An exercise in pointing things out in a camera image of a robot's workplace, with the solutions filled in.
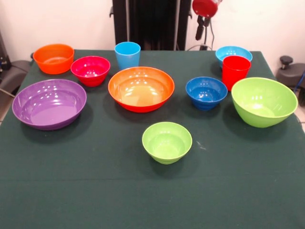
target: floor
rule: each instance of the floor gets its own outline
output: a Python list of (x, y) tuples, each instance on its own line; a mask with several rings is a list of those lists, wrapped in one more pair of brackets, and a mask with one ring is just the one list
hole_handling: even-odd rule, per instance
[[(6, 113), (11, 107), (11, 103), (13, 102), (13, 98), (9, 97), (8, 95), (0, 95), (0, 125), (5, 118)], [(300, 107), (295, 111), (295, 115), (300, 121), (302, 128), (305, 132), (305, 107)]]

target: white wall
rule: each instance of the white wall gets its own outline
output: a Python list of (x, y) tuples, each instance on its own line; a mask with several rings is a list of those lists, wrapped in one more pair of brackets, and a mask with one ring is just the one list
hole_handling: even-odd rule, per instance
[[(294, 62), (305, 62), (304, 10), (305, 0), (223, 0), (212, 18), (213, 48), (237, 45), (262, 51), (274, 73), (280, 66), (281, 55), (292, 56)], [(197, 26), (193, 12), (193, 19), (188, 22), (186, 48), (203, 43), (203, 38), (195, 39)], [(208, 32), (207, 44), (211, 45), (212, 36)]]
[(113, 49), (112, 0), (0, 0), (0, 31), (12, 61), (49, 43)]
[[(55, 42), (113, 49), (111, 6), (112, 0), (0, 0), (0, 30), (11, 60), (29, 59), (37, 48)], [(212, 18), (214, 49), (239, 45), (262, 51), (274, 73), (283, 54), (305, 62), (304, 9), (305, 0), (223, 0)], [(186, 48), (203, 42), (195, 40), (197, 25), (193, 12)]]

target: magenta bowl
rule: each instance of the magenta bowl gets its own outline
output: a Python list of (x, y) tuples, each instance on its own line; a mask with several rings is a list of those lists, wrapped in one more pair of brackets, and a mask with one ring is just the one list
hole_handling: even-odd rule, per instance
[(110, 62), (100, 56), (85, 56), (71, 65), (71, 72), (87, 87), (103, 83), (110, 70)]
[(34, 83), (13, 100), (14, 115), (39, 130), (56, 130), (72, 123), (84, 108), (85, 90), (70, 80), (52, 79)]

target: lime green bowl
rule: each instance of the lime green bowl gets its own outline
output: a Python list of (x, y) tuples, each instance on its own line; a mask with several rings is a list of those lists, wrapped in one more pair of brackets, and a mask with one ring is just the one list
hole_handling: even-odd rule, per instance
[(142, 136), (145, 150), (157, 162), (169, 165), (177, 162), (190, 150), (192, 136), (177, 123), (161, 122), (148, 127)]
[(232, 98), (240, 117), (259, 128), (280, 123), (298, 105), (291, 89), (278, 81), (260, 77), (238, 81), (232, 88)]

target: cup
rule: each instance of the cup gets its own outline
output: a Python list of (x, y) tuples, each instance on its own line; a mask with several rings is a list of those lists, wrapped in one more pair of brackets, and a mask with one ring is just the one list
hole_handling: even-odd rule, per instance
[(120, 70), (139, 66), (141, 47), (137, 43), (122, 42), (114, 50)]
[(236, 82), (246, 78), (250, 68), (251, 62), (242, 56), (227, 56), (224, 58), (222, 81), (228, 91), (231, 91)]

